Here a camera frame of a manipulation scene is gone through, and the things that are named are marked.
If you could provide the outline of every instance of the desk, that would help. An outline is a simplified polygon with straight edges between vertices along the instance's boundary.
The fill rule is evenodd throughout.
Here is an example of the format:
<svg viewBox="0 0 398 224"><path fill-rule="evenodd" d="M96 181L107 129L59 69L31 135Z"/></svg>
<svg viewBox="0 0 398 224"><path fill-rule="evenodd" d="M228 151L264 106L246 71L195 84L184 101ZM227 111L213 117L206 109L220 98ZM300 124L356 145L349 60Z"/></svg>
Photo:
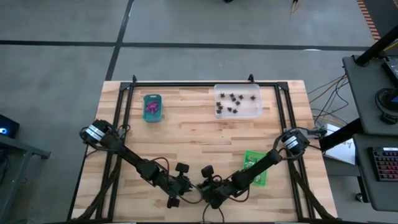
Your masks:
<svg viewBox="0 0 398 224"><path fill-rule="evenodd" d="M339 131L323 138L322 150L331 149L352 138L355 133L398 136L398 126L380 120L382 112L374 102L374 95L382 88L393 88L393 84L381 68L384 59L374 58L365 67L355 63L353 57L344 57L343 65L354 96L359 118Z"/></svg>
<svg viewBox="0 0 398 224"><path fill-rule="evenodd" d="M359 171L364 182L363 194L368 197L372 207L378 211L398 212L398 182L379 182L374 173L369 155L369 147L397 147L398 139L386 136L355 134L354 143Z"/></svg>
<svg viewBox="0 0 398 224"><path fill-rule="evenodd" d="M361 175L358 177L362 194L369 194L370 203L375 210L391 211L395 208L394 211L398 212L394 203L396 200L393 200L395 197L386 194L388 192L386 189L394 192L398 184L376 181L366 149L369 146L381 146L388 143L390 147L398 145L398 142L392 140L393 136L398 136L398 126L386 124L379 119L382 112L374 101L377 91L394 87L381 67L383 63L384 59L373 58L365 67L362 67L355 63L354 57L343 58L359 118L320 140L320 145L325 151L354 136L358 162L362 163L359 168Z"/></svg>
<svg viewBox="0 0 398 224"><path fill-rule="evenodd" d="M96 119L113 120L119 86L120 82L104 83ZM312 128L313 119L304 82L289 81L289 88L297 126ZM146 123L141 118L142 99L144 95L154 93L162 95L162 121ZM200 170L210 164L215 174L227 177L242 169L246 150L267 152L281 133L275 90L261 87L261 98L263 114L257 119L216 119L213 87L135 87L129 115L131 130L126 136L126 146L148 159L166 157L170 161L172 175L177 175L174 171L177 162L189 164L187 175L196 184L203 182ZM288 118L283 102L285 117ZM81 215L98 193L105 157L105 153L96 152L86 159L72 218ZM336 216L321 152L309 147L304 159L311 190ZM198 197L197 192L187 194L192 201ZM306 214L302 192L300 197ZM143 181L135 168L123 161L115 222L199 222L206 205L205 202L190 205L181 201L179 208L168 209L166 203L167 195L163 191ZM271 167L266 187L253 186L247 202L227 200L221 209L226 222L297 221L287 163ZM219 211L208 209L206 221L220 222Z"/></svg>

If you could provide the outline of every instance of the orange striped tape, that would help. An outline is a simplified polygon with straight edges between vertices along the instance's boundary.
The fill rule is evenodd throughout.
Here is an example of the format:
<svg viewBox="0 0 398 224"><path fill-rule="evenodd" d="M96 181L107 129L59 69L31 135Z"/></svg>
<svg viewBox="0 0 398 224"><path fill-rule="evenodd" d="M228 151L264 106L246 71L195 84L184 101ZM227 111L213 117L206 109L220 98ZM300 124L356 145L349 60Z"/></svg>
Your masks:
<svg viewBox="0 0 398 224"><path fill-rule="evenodd" d="M357 0L360 10L362 11L363 16L365 17L365 21L368 24L369 29L371 30L373 39L375 41L380 40L379 32L376 29L376 26L373 23L371 16L369 15L368 9L365 6L363 0Z"/></svg>

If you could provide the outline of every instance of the black floor line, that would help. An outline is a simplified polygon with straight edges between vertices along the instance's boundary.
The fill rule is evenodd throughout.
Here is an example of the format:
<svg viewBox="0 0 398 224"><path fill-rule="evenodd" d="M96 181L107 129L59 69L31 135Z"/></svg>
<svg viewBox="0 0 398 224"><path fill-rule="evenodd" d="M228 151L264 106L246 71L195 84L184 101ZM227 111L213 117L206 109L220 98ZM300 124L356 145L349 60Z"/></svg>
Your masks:
<svg viewBox="0 0 398 224"><path fill-rule="evenodd" d="M119 57L120 47L122 45L124 34L126 33L127 24L129 23L130 12L131 12L133 2L134 2L134 0L129 0L129 2L127 3L126 12L124 12L123 21L120 26L118 39L117 39L116 45L113 49L111 61L109 63L109 67L108 67L108 71L106 71L105 81L112 80L113 71L116 66L116 61L118 60L118 57Z"/></svg>
<svg viewBox="0 0 398 224"><path fill-rule="evenodd" d="M194 44L194 43L136 43L125 42L122 47L153 47L183 49L253 49L253 50L339 50L365 51L370 46L313 46L313 45L264 45L264 44Z"/></svg>
<svg viewBox="0 0 398 224"><path fill-rule="evenodd" d="M115 42L0 40L0 45L113 47Z"/></svg>

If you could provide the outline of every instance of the clear plastic container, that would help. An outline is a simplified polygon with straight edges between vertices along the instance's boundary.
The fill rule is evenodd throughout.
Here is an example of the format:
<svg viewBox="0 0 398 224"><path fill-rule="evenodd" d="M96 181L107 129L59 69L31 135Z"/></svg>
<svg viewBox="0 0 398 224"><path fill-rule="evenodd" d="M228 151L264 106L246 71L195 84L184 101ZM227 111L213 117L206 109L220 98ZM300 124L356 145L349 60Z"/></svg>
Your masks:
<svg viewBox="0 0 398 224"><path fill-rule="evenodd" d="M217 118L257 118L262 114L260 86L257 84L217 84L214 86L214 99ZM221 113L217 112L217 102L223 107Z"/></svg>

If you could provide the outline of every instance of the teal container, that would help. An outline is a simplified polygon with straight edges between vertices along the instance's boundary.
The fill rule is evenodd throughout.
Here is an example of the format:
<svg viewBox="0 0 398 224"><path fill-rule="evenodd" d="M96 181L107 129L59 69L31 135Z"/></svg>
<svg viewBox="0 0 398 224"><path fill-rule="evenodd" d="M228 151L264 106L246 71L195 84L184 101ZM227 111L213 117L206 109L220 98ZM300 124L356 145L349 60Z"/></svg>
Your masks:
<svg viewBox="0 0 398 224"><path fill-rule="evenodd" d="M156 113L152 114L149 111L146 111L147 104L152 101L158 101L158 110ZM142 114L142 118L146 122L154 123L160 122L162 120L162 97L159 94L151 94L144 96L144 113Z"/></svg>

